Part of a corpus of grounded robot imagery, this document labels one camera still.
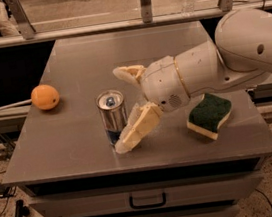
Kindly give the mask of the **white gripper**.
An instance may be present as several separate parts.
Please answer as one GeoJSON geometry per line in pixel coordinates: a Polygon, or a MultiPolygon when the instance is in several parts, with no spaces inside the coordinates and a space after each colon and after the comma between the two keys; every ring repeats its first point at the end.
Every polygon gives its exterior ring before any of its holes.
{"type": "Polygon", "coordinates": [[[139,145],[157,127],[163,111],[172,112],[189,103],[189,94],[171,56],[163,57],[147,68],[141,64],[114,68],[113,74],[137,88],[141,83],[143,94],[149,101],[143,106],[136,103],[132,108],[128,123],[115,145],[116,153],[125,154],[139,145]]]}

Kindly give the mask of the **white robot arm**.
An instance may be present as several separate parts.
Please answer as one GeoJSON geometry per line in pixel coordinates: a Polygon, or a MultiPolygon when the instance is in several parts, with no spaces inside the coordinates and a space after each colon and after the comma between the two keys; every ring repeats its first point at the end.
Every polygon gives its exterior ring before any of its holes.
{"type": "Polygon", "coordinates": [[[136,104],[115,150],[134,149],[165,112],[202,100],[189,113],[187,127],[214,140],[230,115],[231,101],[220,93],[250,88],[272,74],[272,14],[260,9],[231,11],[215,30],[215,39],[175,57],[148,65],[119,67],[115,77],[142,90],[146,103],[136,104]]]}

